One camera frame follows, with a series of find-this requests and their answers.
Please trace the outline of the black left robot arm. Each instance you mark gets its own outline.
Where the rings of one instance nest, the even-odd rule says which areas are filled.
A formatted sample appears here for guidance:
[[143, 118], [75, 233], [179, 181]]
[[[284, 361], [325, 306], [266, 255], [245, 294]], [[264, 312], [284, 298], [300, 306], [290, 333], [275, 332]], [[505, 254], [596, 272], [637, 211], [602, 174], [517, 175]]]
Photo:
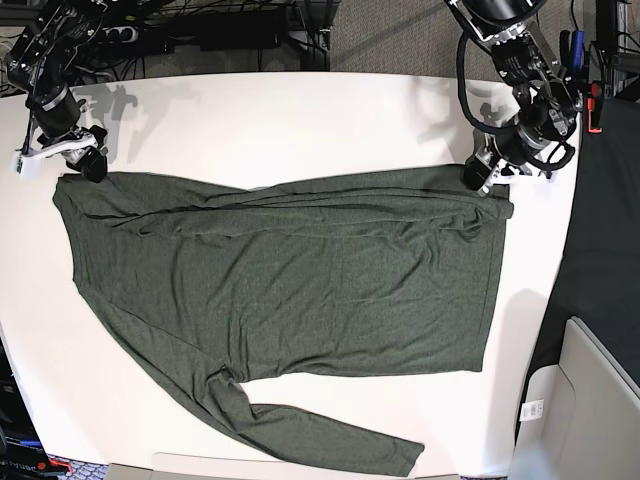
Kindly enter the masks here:
[[[461, 28], [456, 47], [457, 97], [465, 119], [483, 136], [463, 173], [480, 195], [519, 179], [550, 181], [576, 155], [569, 142], [584, 106], [570, 60], [560, 60], [533, 18], [540, 1], [449, 1]], [[466, 87], [466, 49], [486, 53], [512, 90], [517, 113], [501, 126], [471, 112]]]

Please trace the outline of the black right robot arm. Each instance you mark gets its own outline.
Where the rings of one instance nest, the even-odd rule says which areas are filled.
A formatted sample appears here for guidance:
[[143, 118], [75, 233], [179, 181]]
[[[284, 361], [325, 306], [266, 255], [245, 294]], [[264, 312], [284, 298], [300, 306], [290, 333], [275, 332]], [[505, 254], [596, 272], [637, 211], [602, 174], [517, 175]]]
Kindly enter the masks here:
[[91, 182], [107, 175], [107, 130], [79, 125], [86, 102], [74, 97], [66, 72], [112, 9], [111, 1], [49, 1], [5, 56], [7, 79], [27, 94], [29, 110], [23, 144], [12, 158], [19, 175], [35, 174], [55, 155]]

